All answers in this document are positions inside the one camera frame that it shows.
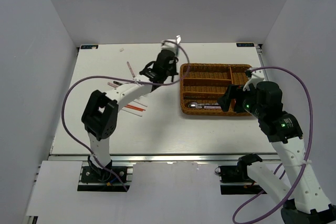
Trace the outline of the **knife with black handle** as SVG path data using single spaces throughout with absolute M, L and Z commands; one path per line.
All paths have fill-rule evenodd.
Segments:
M 174 78 L 176 75 L 178 75 L 178 72 L 177 72 L 177 63 L 178 63 L 178 56 L 179 56 L 179 47 L 178 45 L 180 44 L 181 42 L 181 36 L 180 35 L 177 35 L 176 36 L 176 54 L 175 54 L 175 58 L 174 58 L 174 61 L 173 61 L 173 74 L 171 76 L 171 82 L 174 82 Z

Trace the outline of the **knife with pink handle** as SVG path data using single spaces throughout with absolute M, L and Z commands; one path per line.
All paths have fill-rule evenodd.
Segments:
M 130 73 L 132 75 L 132 78 L 134 79 L 136 75 L 135 75 L 135 73 L 133 71 L 133 68 L 131 67 L 131 65 L 130 65 L 130 63 L 128 61 L 127 61 L 127 66 L 128 66 L 129 71 L 130 71 Z

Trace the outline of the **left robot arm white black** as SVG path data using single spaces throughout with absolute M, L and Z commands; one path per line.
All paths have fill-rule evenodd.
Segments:
M 81 121 L 85 126 L 93 153 L 88 163 L 93 176 L 101 182 L 110 179 L 112 160 L 109 154 L 109 137 L 117 127 L 119 111 L 140 96 L 149 94 L 163 84 L 169 76 L 177 75 L 177 50 L 162 49 L 156 61 L 148 63 L 127 83 L 108 92 L 94 91 L 86 105 Z

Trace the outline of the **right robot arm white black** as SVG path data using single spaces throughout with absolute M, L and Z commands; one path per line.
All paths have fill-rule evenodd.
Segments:
M 256 154 L 241 157 L 238 177 L 251 179 L 272 198 L 281 211 L 284 223 L 332 223 L 335 205 L 323 192 L 309 160 L 303 133 L 297 119 L 283 110 L 282 90 L 270 81 L 239 86 L 231 84 L 218 99 L 221 109 L 234 104 L 237 113 L 248 112 L 278 154 L 290 186 L 281 181 Z

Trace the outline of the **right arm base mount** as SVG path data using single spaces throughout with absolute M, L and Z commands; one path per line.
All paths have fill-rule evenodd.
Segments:
M 214 173 L 219 177 L 222 195 L 256 195 L 262 191 L 254 181 L 243 178 L 236 166 L 218 166 Z

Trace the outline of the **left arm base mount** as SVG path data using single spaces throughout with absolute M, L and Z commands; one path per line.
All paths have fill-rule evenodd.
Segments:
M 129 189 L 132 180 L 132 168 L 127 166 L 112 166 L 111 169 L 120 177 L 125 187 Z M 114 174 L 104 170 L 102 176 L 100 176 L 89 165 L 84 165 L 81 169 L 77 191 L 126 192 L 124 186 Z

